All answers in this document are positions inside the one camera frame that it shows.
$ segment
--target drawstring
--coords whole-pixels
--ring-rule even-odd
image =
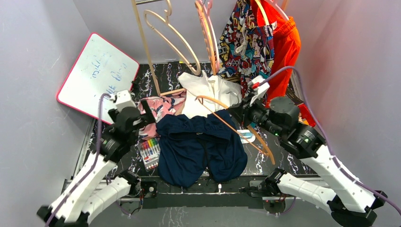
[[[246,40],[246,35],[248,35],[248,31],[246,30],[245,24],[242,27],[242,36],[244,37],[244,40],[242,41],[241,45],[235,49],[235,53],[241,55],[245,54],[246,47],[248,46],[248,41]]]

